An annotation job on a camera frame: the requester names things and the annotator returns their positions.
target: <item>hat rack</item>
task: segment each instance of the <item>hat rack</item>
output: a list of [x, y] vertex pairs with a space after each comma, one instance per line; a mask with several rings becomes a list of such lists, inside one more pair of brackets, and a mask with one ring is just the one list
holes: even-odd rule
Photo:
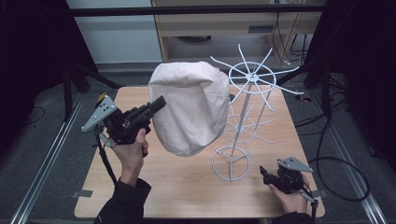
[[[230, 108], [231, 108], [231, 115], [227, 117], [227, 124], [232, 126], [232, 128], [229, 129], [224, 129], [224, 136], [228, 139], [228, 144], [225, 147], [221, 147], [215, 151], [212, 157], [212, 168], [216, 175], [218, 175], [220, 178], [228, 181], [235, 181], [244, 178], [250, 169], [250, 164], [251, 160], [253, 160], [252, 155], [250, 154], [248, 143], [252, 141], [254, 138], [259, 138], [267, 143], [273, 144], [274, 142], [268, 139], [265, 139], [261, 136], [257, 135], [257, 127], [259, 125], [263, 125], [265, 123], [269, 123], [272, 120], [267, 120], [267, 121], [261, 121], [262, 118], [262, 113], [265, 109], [265, 107], [268, 107], [268, 109], [272, 112], [275, 112], [275, 110], [271, 107], [271, 105], [268, 103], [268, 99], [270, 97], [271, 91], [274, 88], [279, 88], [282, 91], [286, 91], [295, 95], [298, 94], [303, 94], [303, 92], [296, 92], [296, 91], [290, 91], [285, 88], [282, 88], [280, 86], [276, 85], [276, 75], [279, 74], [284, 74], [284, 73], [289, 73], [292, 71], [297, 70], [299, 67], [296, 67], [291, 70], [286, 70], [286, 71], [281, 71], [281, 72], [273, 72], [269, 67], [264, 65], [265, 61], [269, 57], [269, 55], [272, 52], [272, 49], [269, 50], [267, 55], [264, 57], [261, 63], [255, 63], [255, 62], [247, 62], [245, 59], [245, 56], [241, 50], [240, 44], [238, 44], [238, 49], [239, 53], [242, 57], [242, 62], [238, 63], [234, 66], [229, 65], [227, 63], [218, 61], [214, 59], [213, 57], [210, 57], [214, 62], [216, 63], [221, 63], [223, 65], [226, 65], [230, 67], [230, 71], [228, 74], [230, 83], [236, 87], [239, 92], [235, 95], [235, 97], [230, 98]], [[241, 71], [237, 67], [239, 66], [245, 66], [246, 67], [246, 72]], [[259, 74], [259, 70], [261, 68], [264, 68], [267, 73], [265, 74]], [[264, 78], [266, 77], [272, 77], [272, 81], [266, 81]], [[236, 81], [246, 81], [243, 84], [237, 85], [235, 82]], [[268, 89], [263, 90], [260, 85], [267, 85], [269, 86]], [[233, 103], [240, 97], [241, 95], [245, 94], [245, 100], [244, 104], [242, 106], [240, 114], [236, 114], [233, 110]], [[248, 103], [250, 99], [250, 95], [260, 95], [263, 100], [263, 105], [262, 105], [262, 110], [260, 115], [258, 116], [258, 120], [255, 122], [253, 119], [249, 118], [249, 113], [252, 110], [254, 104], [248, 109]], [[249, 138], [247, 138], [244, 133], [247, 133], [250, 135]], [[247, 152], [245, 152], [242, 148], [238, 147], [237, 144], [243, 144], [245, 146], [245, 149]], [[217, 157], [221, 157], [222, 159], [226, 160], [229, 163], [229, 171], [228, 175], [221, 174], [219, 169], [216, 166], [216, 159]], [[246, 161], [244, 164], [246, 165], [246, 169], [242, 174], [236, 175], [234, 172], [234, 167], [237, 162], [241, 163], [241, 160]]]

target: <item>wall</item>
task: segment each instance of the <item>wall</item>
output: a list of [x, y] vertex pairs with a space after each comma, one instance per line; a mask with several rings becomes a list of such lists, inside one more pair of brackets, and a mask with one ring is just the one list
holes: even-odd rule
[[[149, 0], [67, 0], [70, 8], [151, 7]], [[163, 60], [153, 16], [80, 17], [76, 22], [95, 63]]]

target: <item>black sleeve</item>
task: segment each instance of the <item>black sleeve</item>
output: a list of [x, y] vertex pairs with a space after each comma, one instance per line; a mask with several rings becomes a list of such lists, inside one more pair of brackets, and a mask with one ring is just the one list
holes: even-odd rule
[[94, 224], [142, 223], [143, 205], [150, 190], [151, 186], [142, 179], [137, 179], [135, 188], [119, 181]]
[[288, 213], [272, 219], [272, 224], [313, 224], [311, 216], [306, 213]]

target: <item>wooden table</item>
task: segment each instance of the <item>wooden table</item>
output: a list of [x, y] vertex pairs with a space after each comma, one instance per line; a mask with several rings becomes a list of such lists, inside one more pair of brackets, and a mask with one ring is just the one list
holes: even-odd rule
[[[243, 94], [233, 104], [234, 111], [240, 111], [245, 96]], [[118, 92], [115, 104], [122, 110], [141, 106], [149, 101], [148, 87], [124, 87]], [[253, 104], [249, 117], [257, 119], [262, 108], [262, 97], [251, 95], [249, 104]], [[157, 138], [153, 128], [148, 134], [149, 154], [140, 177], [150, 183], [151, 193], [145, 204], [145, 217], [156, 218], [238, 218], [238, 217], [277, 217], [283, 214], [282, 206], [268, 186], [262, 183], [259, 166], [262, 165], [269, 173], [275, 174], [277, 159], [293, 156], [307, 164], [306, 157], [297, 132], [291, 120], [281, 90], [271, 92], [269, 103], [275, 112], [264, 110], [262, 121], [272, 122], [260, 125], [258, 136], [274, 143], [267, 143], [254, 138], [248, 143], [253, 158], [251, 168], [246, 177], [237, 181], [226, 181], [218, 177], [212, 169], [211, 159], [216, 149], [228, 145], [226, 137], [206, 147], [199, 154], [181, 158], [167, 152]], [[246, 150], [244, 145], [238, 147]], [[120, 176], [120, 162], [111, 150], [107, 150], [108, 159], [116, 176]], [[226, 172], [226, 163], [217, 162], [221, 170]], [[246, 165], [235, 165], [235, 172], [244, 170]], [[304, 173], [312, 190], [316, 189], [313, 176]], [[77, 217], [96, 217], [100, 209], [111, 197], [114, 186], [96, 154], [93, 158], [83, 189], [92, 190], [90, 198], [80, 197], [75, 210]], [[324, 207], [319, 200], [317, 217], [324, 215]]]

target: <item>fabric hat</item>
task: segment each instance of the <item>fabric hat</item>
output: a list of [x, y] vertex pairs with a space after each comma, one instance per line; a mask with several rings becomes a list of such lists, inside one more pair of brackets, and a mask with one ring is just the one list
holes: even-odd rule
[[166, 105], [152, 118], [163, 147], [193, 156], [215, 141], [227, 121], [229, 79], [209, 63], [162, 63], [148, 84], [150, 101]]

